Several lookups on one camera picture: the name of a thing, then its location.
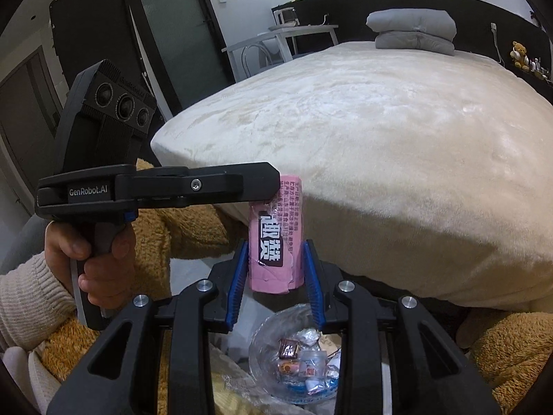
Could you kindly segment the left forearm beige sleeve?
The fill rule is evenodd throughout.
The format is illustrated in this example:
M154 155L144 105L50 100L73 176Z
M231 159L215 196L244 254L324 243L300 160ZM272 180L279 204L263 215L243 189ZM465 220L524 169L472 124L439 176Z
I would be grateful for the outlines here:
M76 310L74 298L39 253L1 276L1 349L34 349Z

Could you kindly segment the left bare hand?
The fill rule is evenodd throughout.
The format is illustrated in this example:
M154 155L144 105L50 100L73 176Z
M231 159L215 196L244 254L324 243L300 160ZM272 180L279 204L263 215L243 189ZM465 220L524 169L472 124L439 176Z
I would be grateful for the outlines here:
M51 272L68 291L72 290L70 262L82 260L79 289L88 295L91 304L118 309L130 298L135 246L136 237L130 225L117 234L109 253L99 254L70 225L52 222L45 230L44 255Z

